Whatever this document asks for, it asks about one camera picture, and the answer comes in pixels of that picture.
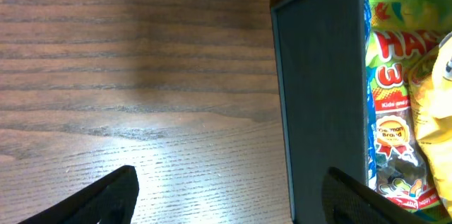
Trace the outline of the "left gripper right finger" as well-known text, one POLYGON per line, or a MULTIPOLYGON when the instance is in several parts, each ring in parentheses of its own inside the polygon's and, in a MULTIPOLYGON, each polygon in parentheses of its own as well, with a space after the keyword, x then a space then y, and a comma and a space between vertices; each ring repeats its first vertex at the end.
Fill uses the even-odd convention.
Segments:
POLYGON ((427 224, 336 167, 323 178, 321 198, 328 224, 427 224))

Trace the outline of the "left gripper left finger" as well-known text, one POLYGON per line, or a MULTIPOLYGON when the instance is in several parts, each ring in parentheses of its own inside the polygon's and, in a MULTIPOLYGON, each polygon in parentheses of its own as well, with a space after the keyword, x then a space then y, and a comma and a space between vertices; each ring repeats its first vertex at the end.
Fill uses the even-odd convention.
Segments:
POLYGON ((138 193, 136 169, 124 165, 20 224, 131 224, 138 193))

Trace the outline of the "blue Oreo cookie pack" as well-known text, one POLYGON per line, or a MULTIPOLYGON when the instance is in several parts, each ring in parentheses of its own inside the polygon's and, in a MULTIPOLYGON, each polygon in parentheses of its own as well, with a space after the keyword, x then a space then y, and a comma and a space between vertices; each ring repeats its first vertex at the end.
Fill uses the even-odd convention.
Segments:
MULTIPOLYGON (((368 50, 369 38, 371 32, 371 7, 369 0, 364 0, 364 49, 368 50)), ((374 100, 370 87, 370 72, 368 66, 365 66, 366 72, 366 97, 367 97, 367 141, 368 141, 368 187, 376 190, 377 171, 376 171, 376 151, 374 147, 374 130, 376 123, 374 100)))

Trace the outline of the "yellow sunflower seed bag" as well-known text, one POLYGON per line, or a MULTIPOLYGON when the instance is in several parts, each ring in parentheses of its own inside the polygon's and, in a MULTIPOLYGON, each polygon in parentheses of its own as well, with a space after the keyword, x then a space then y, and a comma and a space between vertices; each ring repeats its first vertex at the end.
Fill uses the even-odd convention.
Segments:
POLYGON ((451 213, 451 34, 410 69, 408 79, 415 138, 451 213))

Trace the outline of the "black gift box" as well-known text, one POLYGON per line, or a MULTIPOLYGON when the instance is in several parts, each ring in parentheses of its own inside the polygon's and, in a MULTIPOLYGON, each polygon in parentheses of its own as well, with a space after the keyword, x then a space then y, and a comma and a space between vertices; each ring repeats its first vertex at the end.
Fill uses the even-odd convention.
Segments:
POLYGON ((283 0, 271 10, 294 223, 325 223, 323 178, 367 183, 364 0, 283 0))

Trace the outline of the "green Haribo gummy bag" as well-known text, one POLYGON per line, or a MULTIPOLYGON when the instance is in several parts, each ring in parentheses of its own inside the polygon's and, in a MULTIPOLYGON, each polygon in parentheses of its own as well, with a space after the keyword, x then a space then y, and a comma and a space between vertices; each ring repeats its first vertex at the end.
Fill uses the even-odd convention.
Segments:
POLYGON ((376 123, 376 193, 423 218, 446 214, 413 131, 408 71, 451 29, 451 0, 369 0, 365 66, 376 123))

